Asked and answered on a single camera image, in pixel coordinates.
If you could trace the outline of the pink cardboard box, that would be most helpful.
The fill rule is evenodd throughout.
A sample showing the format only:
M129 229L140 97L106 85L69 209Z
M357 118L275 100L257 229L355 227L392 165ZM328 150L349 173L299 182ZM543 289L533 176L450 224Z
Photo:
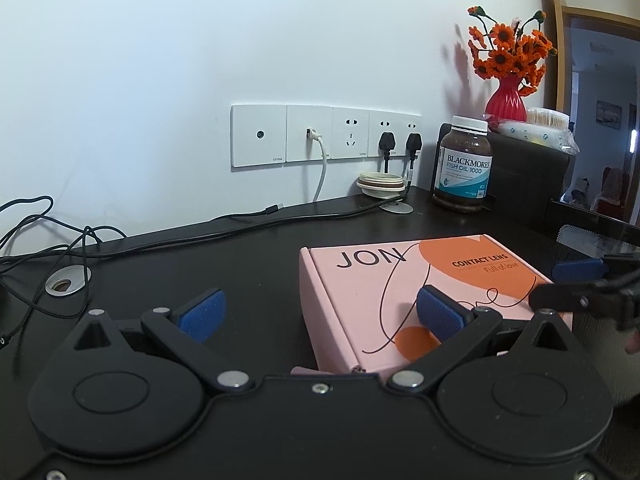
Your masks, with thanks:
M529 320L530 292L548 278L486 234L304 248L299 295L322 373L383 378L440 345L416 312L433 286L469 310Z

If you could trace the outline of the silver desk grommet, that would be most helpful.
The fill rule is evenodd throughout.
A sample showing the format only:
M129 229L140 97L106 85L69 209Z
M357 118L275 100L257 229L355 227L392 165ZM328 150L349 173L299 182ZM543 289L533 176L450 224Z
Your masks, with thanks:
M88 266L73 264L53 272L44 283L46 293L54 298L67 297L83 290L90 282Z

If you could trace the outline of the black cabinet box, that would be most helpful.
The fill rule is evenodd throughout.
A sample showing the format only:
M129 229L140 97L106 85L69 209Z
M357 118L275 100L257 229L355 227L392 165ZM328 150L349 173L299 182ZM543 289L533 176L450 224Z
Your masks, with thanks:
M488 194L478 206L461 206L436 197L436 171L432 177L432 197L437 203L469 214L490 211L525 223L548 214L560 198L570 156L544 146L488 132L492 165Z

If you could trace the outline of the brown fish oil bottle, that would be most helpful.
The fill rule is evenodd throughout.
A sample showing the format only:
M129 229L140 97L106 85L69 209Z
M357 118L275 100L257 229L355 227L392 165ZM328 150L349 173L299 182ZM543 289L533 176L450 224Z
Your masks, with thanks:
M460 210L480 210L488 191L491 165L486 120L454 116L438 144L434 199Z

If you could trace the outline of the stack of coasters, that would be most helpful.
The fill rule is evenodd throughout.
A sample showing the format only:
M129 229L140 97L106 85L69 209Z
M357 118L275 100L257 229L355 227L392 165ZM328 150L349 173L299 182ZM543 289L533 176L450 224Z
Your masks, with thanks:
M388 172L360 172L356 185L367 196L387 200L405 192L407 181Z

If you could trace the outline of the cotton swab pack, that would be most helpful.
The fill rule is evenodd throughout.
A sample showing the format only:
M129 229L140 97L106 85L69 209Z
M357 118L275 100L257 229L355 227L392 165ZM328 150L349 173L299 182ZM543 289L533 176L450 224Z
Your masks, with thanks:
M499 119L496 131L511 139L552 148L567 155L577 155L578 145L570 128L570 116L548 108L527 110L525 122Z

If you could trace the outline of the black plug right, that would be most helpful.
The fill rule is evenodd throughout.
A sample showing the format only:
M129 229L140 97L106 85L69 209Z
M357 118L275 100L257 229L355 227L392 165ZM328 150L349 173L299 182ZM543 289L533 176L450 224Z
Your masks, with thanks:
M406 142L406 151L409 157L407 169L407 181L411 182L413 177L414 162L418 158L422 150L422 136L418 132L412 132L408 135Z

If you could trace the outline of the black plug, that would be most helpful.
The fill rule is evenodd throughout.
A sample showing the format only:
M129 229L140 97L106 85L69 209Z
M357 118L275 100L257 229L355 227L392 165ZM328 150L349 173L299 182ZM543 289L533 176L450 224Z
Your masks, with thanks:
M411 182L413 177L414 162L418 158L422 150L422 136L418 132L412 132L408 135L406 142L406 151L409 157L407 169L407 181Z
M388 165L390 164L390 155L396 148L395 135L391 131L384 131L380 140L378 140L378 149L382 152L384 160L384 172L388 173Z

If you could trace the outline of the black plug left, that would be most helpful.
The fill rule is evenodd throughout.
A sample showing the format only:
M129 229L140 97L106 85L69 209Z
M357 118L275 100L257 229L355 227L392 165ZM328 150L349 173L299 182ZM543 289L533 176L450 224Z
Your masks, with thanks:
M388 173L388 165L390 164L390 155L396 148L395 135L391 131L384 131L380 140L378 140L378 149L382 152L384 160L384 172Z

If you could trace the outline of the red ribbed vase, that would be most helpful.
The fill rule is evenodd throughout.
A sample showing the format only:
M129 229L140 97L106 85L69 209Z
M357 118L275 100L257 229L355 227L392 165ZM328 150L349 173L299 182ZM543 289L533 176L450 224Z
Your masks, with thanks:
M527 110L518 93L522 78L515 75L505 76L499 80L498 89L490 97L485 107L485 114L495 119L525 122Z

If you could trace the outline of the orange artificial flowers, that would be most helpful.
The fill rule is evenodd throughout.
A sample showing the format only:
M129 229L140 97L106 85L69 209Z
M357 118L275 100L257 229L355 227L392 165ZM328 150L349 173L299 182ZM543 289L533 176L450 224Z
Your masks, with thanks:
M511 24L498 22L481 6L471 6L468 14L480 22L480 27L469 28L474 73L485 80L511 79L522 98L535 93L544 79L547 58L558 54L542 31L547 13L538 10L528 20Z

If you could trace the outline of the white wall socket panel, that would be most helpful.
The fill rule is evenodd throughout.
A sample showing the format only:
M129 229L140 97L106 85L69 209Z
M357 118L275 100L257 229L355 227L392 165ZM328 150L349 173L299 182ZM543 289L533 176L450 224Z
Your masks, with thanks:
M302 104L234 104L230 110L231 166L302 164L375 158L383 133L393 133L392 157L402 157L422 117L405 112Z

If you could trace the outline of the wooden door frame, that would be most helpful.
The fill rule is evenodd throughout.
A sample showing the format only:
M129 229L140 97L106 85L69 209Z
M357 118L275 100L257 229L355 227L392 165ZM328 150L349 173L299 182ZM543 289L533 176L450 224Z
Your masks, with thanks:
M567 112L572 95L572 40L570 30L582 28L637 41L639 0L553 0L558 40L556 108Z

